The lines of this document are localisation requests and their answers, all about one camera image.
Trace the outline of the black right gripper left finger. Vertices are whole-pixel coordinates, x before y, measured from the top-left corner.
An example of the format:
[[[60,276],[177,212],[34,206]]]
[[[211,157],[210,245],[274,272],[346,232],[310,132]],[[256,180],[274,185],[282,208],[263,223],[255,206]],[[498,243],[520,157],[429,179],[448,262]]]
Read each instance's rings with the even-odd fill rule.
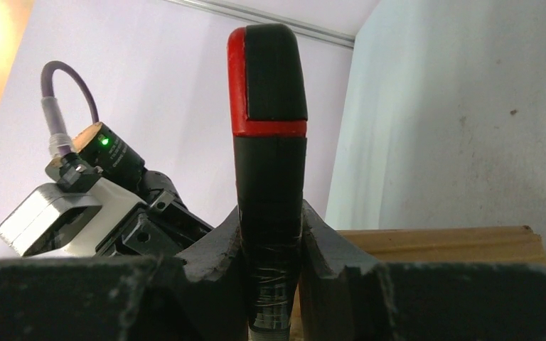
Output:
[[[238,212],[175,256],[0,260],[0,340],[246,340]]]

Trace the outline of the brown cardboard express box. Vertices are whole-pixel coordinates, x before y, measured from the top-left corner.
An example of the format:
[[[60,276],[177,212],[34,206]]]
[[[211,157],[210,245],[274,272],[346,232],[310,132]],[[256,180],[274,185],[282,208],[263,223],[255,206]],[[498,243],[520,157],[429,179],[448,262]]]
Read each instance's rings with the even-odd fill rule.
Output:
[[[337,232],[381,261],[524,263],[546,267],[540,237],[526,226]]]

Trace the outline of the red black utility knife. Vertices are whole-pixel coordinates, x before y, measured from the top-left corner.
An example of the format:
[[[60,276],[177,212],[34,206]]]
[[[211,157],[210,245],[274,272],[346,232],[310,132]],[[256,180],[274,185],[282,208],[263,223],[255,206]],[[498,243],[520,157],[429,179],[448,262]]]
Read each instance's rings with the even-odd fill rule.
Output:
[[[300,272],[307,105],[297,39],[283,24],[227,41],[247,319],[254,340],[289,336]]]

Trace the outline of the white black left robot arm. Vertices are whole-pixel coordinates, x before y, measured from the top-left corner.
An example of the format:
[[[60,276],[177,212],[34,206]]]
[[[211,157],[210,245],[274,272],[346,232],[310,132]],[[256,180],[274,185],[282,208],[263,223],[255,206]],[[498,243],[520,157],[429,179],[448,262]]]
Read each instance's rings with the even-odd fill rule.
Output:
[[[36,188],[45,203],[22,256],[54,250],[74,257],[173,256],[212,227],[191,213],[171,179],[97,122],[73,139],[76,154],[46,167],[52,181]]]

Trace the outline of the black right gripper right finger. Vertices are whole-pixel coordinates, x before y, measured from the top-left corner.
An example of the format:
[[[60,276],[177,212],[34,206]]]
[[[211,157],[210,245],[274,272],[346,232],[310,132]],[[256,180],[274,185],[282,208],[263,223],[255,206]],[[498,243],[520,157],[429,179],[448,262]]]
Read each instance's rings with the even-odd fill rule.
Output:
[[[546,267],[387,262],[303,205],[305,340],[546,340]]]

